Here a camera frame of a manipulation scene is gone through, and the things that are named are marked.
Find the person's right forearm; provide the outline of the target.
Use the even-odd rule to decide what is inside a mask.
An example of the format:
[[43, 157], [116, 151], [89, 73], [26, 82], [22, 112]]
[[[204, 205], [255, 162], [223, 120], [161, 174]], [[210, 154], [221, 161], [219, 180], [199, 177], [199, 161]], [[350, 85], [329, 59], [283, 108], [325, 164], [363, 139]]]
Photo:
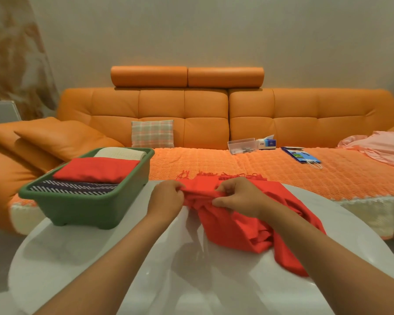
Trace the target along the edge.
[[394, 315], [394, 279], [270, 199], [260, 217], [303, 265], [335, 315]]

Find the person's right hand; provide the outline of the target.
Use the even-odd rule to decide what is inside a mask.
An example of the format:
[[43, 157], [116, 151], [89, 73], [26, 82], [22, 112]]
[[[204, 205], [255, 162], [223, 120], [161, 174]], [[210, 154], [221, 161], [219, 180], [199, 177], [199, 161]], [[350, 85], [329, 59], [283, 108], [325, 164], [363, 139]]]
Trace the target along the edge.
[[274, 201], [260, 191], [250, 180], [240, 177], [223, 181], [216, 189], [223, 196], [236, 195], [238, 207], [225, 207], [247, 217], [262, 218]]

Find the pink garment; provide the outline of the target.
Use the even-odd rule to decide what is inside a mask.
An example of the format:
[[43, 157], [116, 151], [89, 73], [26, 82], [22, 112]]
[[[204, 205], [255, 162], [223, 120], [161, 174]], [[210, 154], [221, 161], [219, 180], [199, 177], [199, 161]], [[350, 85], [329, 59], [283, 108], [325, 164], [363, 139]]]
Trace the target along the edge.
[[374, 131], [371, 135], [344, 138], [337, 148], [358, 151], [365, 156], [394, 167], [394, 131]]

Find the red fringed scarf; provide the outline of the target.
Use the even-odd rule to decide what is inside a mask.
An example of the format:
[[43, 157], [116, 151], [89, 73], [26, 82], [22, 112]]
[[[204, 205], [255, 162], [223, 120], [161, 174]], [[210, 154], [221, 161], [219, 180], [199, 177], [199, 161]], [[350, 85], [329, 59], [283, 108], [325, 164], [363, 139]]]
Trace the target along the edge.
[[274, 259], [285, 270], [308, 277], [308, 273], [284, 241], [267, 223], [225, 208], [215, 207], [212, 200], [223, 196], [216, 189], [224, 180], [245, 177], [276, 202], [289, 208], [315, 228], [326, 234], [320, 219], [281, 183], [269, 181], [259, 174], [216, 175], [199, 173], [193, 179], [183, 172], [177, 177], [183, 185], [184, 205], [197, 211], [200, 222], [211, 242], [230, 249], [261, 254], [274, 249]]

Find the orange knit sofa cover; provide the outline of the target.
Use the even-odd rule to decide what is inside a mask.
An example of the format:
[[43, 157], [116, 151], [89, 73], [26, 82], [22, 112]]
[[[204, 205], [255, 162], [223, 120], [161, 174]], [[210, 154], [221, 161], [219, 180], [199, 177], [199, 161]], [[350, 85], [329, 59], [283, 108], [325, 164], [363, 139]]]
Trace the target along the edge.
[[335, 201], [382, 238], [394, 237], [394, 167], [351, 149], [310, 148], [322, 169], [298, 164], [280, 149], [231, 155], [226, 150], [162, 148], [150, 160], [149, 180], [196, 175], [255, 175]]

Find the person's left hand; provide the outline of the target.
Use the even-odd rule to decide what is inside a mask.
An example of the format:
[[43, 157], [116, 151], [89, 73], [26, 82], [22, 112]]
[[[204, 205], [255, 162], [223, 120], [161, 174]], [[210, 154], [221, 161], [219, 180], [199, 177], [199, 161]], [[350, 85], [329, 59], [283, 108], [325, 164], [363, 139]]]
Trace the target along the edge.
[[178, 216], [184, 205], [184, 193], [174, 193], [173, 183], [180, 182], [166, 180], [154, 187], [147, 206], [147, 217], [170, 224]]

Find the white framed panel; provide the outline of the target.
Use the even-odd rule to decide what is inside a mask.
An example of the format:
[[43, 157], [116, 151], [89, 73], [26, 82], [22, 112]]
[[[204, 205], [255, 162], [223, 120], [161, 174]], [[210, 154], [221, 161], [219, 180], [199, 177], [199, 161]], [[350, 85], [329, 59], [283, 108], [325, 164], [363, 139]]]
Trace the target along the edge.
[[21, 121], [22, 118], [14, 101], [0, 101], [0, 123]]

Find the plaid throw pillow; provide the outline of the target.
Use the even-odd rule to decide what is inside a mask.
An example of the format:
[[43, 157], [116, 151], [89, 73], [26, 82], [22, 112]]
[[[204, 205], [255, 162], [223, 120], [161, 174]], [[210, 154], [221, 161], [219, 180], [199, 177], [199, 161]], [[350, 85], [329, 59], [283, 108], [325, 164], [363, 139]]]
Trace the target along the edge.
[[131, 121], [132, 148], [174, 148], [173, 120]]

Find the folded red cloth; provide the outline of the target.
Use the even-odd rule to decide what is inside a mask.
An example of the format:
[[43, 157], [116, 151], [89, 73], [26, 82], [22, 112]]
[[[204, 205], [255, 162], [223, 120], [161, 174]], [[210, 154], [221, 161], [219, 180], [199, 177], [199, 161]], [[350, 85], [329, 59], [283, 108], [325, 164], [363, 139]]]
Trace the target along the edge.
[[53, 174], [53, 179], [85, 183], [121, 183], [140, 160], [108, 157], [74, 158]]

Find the orange leather cushion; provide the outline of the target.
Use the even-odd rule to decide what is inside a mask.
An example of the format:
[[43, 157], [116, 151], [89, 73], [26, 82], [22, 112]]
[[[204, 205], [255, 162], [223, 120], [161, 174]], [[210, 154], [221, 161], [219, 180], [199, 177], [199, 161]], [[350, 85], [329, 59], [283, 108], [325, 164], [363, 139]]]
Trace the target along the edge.
[[66, 162], [94, 149], [123, 147], [115, 139], [79, 121], [53, 121], [42, 125], [25, 125], [16, 129], [15, 133]]
[[19, 129], [43, 129], [45, 125], [57, 122], [55, 117], [47, 117], [32, 121], [17, 121], [0, 123], [0, 145], [9, 152], [17, 155], [30, 165], [39, 169], [43, 173], [47, 173], [63, 163], [54, 155], [42, 150], [31, 142], [21, 138], [16, 134]]

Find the clear plastic box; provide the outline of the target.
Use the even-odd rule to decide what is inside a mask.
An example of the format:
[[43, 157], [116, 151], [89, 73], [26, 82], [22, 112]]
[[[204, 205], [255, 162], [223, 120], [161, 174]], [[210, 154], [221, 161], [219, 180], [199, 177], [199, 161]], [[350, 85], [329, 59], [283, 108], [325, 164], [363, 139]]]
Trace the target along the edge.
[[227, 142], [229, 152], [232, 155], [251, 153], [258, 150], [258, 142], [255, 138], [239, 139]]

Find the white blue tissue box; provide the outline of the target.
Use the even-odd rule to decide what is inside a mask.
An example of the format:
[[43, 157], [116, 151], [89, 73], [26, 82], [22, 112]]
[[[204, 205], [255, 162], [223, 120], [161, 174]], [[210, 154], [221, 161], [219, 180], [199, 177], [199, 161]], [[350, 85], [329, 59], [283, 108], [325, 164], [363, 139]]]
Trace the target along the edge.
[[276, 139], [274, 135], [269, 135], [264, 138], [256, 140], [258, 150], [273, 150], [276, 149]]

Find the folded cream knit cloth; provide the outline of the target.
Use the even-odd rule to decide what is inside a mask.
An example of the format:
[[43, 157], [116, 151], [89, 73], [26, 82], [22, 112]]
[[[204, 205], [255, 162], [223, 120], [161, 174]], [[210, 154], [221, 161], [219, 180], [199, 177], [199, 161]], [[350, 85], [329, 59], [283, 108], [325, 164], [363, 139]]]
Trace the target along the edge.
[[95, 158], [113, 158], [124, 160], [138, 160], [141, 161], [147, 155], [144, 151], [124, 147], [106, 147], [100, 149], [95, 155]]

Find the folded dark striped cloth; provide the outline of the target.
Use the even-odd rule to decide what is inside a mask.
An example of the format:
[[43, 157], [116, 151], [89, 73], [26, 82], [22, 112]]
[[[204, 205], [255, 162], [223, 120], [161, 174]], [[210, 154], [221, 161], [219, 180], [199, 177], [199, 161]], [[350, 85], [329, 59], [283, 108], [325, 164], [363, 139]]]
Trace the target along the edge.
[[118, 184], [108, 183], [87, 183], [65, 180], [44, 180], [34, 183], [28, 190], [35, 192], [48, 192], [59, 194], [78, 194], [78, 195], [105, 195], [114, 191]]

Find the blue paper bag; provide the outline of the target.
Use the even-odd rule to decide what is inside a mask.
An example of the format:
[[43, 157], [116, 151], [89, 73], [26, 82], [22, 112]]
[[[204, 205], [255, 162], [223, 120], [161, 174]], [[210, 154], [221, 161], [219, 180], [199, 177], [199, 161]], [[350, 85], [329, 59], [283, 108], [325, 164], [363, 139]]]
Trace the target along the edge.
[[280, 149], [300, 164], [308, 164], [315, 169], [323, 168], [322, 162], [315, 156], [304, 151], [303, 147], [281, 147]]

